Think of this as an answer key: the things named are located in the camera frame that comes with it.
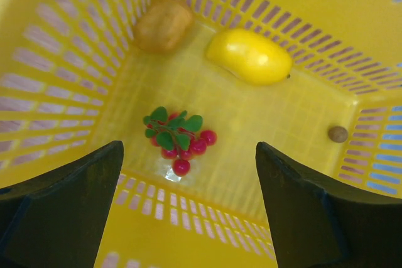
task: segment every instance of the small brown ball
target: small brown ball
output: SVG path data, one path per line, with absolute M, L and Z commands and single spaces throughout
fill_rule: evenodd
M 337 143 L 346 142 L 347 136 L 348 136 L 347 130 L 340 126 L 332 127 L 328 131 L 328 137 L 333 142 Z

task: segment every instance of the basket floor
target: basket floor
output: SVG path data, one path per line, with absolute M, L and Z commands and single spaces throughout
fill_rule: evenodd
M 122 173 L 96 268 L 277 267 L 268 224 Z
M 253 87 L 204 59 L 214 32 L 197 23 L 183 47 L 172 55 L 133 48 L 108 101 L 93 147 L 111 140 L 124 143 L 124 170 L 146 174 L 254 221 L 266 221 L 255 165 L 257 142 L 266 141 L 293 159 L 331 175 L 341 144 L 327 138 L 333 125 L 347 127 L 352 100 L 293 69 L 291 78 L 269 87 Z M 180 182 L 165 181 L 170 160 L 144 137 L 142 118 L 163 105 L 204 117 L 204 128 L 218 142 L 192 161 Z

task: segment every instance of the green leaf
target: green leaf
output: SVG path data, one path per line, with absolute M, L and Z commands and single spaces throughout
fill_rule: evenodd
M 187 134 L 182 133 L 177 134 L 176 141 L 180 146 L 180 149 L 188 151 L 188 148 L 190 147 L 190 137 Z
M 143 122 L 144 122 L 144 125 L 148 126 L 149 123 L 151 122 L 151 117 L 149 115 L 145 116 L 143 118 Z
M 197 132 L 202 127 L 202 116 L 193 115 L 187 121 L 185 121 L 183 128 L 190 132 Z
M 156 131 L 154 129 L 146 129 L 145 136 L 146 138 L 152 138 L 156 135 Z
M 164 107 L 158 107 L 152 112 L 151 119 L 166 122 L 168 120 L 168 111 Z
M 156 142 L 165 150 L 172 151 L 175 148 L 175 143 L 169 132 L 161 132 L 156 136 Z
M 183 124 L 184 124 L 184 118 L 176 117 L 175 119 L 169 121 L 168 126 L 172 128 L 178 128 L 181 127 Z
M 184 110 L 182 113 L 180 113 L 179 117 L 185 118 L 187 115 L 187 111 Z

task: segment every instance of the yellow plastic basket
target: yellow plastic basket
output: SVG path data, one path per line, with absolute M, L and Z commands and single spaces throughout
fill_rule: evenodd
M 168 56 L 132 43 L 151 1 L 0 0 L 0 187 L 124 142 L 96 267 L 276 267 L 258 141 L 402 197 L 402 0 L 186 0 L 198 22 Z M 286 48 L 291 78 L 252 87 L 205 61 L 228 27 Z M 159 105 L 200 114 L 219 135 L 179 182 L 143 137 Z M 334 125 L 346 143 L 327 137 Z

